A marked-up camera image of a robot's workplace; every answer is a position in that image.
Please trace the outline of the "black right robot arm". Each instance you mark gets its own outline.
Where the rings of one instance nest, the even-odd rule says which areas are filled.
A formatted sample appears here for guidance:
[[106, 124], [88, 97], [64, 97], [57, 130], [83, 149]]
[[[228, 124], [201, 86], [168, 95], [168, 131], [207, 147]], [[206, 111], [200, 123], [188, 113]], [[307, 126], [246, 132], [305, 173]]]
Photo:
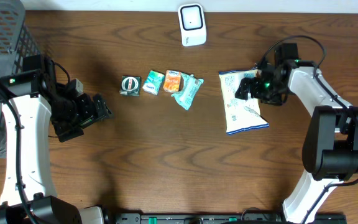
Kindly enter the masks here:
[[326, 82], [320, 64], [302, 60], [296, 43], [279, 41], [270, 49], [274, 63], [262, 58], [255, 78], [243, 78], [235, 93], [281, 106], [290, 93], [311, 116], [302, 149], [303, 174], [282, 202], [282, 220], [312, 223], [336, 188], [358, 184], [358, 107], [343, 100]]

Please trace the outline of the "dark green round-label box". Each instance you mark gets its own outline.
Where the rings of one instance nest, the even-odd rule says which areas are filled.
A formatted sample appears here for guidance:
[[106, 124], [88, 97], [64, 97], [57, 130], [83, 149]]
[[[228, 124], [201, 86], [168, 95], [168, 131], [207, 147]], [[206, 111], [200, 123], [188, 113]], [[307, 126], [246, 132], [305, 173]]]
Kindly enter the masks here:
[[140, 96], [141, 77], [123, 76], [119, 93], [125, 96]]

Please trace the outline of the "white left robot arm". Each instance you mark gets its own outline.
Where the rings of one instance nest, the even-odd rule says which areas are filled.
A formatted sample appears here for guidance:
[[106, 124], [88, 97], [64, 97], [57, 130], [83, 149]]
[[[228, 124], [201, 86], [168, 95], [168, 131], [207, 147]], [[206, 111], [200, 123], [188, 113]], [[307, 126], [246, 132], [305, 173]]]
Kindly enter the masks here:
[[65, 142], [112, 116], [105, 99], [83, 93], [79, 80], [57, 82], [58, 66], [47, 56], [28, 56], [22, 72], [0, 78], [7, 134], [0, 223], [112, 223], [101, 205], [79, 209], [57, 197], [50, 171], [49, 127]]

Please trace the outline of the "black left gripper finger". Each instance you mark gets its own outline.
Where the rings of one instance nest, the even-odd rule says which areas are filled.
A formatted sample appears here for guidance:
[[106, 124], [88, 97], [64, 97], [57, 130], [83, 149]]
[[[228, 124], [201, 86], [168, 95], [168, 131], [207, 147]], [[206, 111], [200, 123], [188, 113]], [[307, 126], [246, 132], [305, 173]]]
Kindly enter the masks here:
[[95, 94], [93, 97], [93, 102], [95, 105], [98, 120], [113, 119], [114, 114], [108, 108], [106, 100], [103, 98], [102, 95], [100, 95], [99, 93]]
[[86, 120], [80, 124], [80, 128], [87, 128], [88, 126], [92, 125], [95, 122], [96, 122], [95, 119]]

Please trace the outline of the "orange tissue pack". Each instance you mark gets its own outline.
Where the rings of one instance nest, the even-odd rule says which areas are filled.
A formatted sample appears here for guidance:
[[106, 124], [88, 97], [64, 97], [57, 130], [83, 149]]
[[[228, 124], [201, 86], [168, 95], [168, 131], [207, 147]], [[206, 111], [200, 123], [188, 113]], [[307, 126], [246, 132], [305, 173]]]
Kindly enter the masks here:
[[166, 92], [174, 93], [178, 92], [180, 89], [181, 83], [181, 72], [174, 70], [167, 70], [165, 74], [165, 81], [163, 84], [163, 89]]

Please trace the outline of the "teal tissue pack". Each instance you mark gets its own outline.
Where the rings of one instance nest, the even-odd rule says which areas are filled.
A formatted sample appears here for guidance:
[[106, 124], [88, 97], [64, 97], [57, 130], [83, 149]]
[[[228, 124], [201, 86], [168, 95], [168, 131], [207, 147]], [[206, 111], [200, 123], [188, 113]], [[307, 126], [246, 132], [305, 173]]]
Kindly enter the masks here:
[[147, 93], [158, 95], [164, 78], [164, 74], [151, 70], [143, 84], [142, 89]]

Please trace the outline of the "yellow snack chip bag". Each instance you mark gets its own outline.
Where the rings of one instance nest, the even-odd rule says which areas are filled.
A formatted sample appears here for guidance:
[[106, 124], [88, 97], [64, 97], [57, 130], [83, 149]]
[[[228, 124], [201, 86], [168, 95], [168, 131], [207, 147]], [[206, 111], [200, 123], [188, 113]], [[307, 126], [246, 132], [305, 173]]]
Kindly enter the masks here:
[[256, 74], [257, 69], [254, 68], [218, 73], [224, 102], [227, 135], [269, 127], [269, 123], [260, 115], [258, 99], [241, 100], [235, 97], [241, 80], [254, 78]]

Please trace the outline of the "mint green pack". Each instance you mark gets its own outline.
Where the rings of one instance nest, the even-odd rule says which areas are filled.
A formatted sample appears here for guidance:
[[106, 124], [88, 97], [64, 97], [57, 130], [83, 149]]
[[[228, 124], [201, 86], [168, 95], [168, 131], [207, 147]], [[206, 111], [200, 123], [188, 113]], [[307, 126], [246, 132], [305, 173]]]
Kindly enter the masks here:
[[183, 88], [176, 93], [172, 93], [171, 97], [185, 110], [189, 110], [204, 80], [185, 73], [181, 77], [183, 79]]

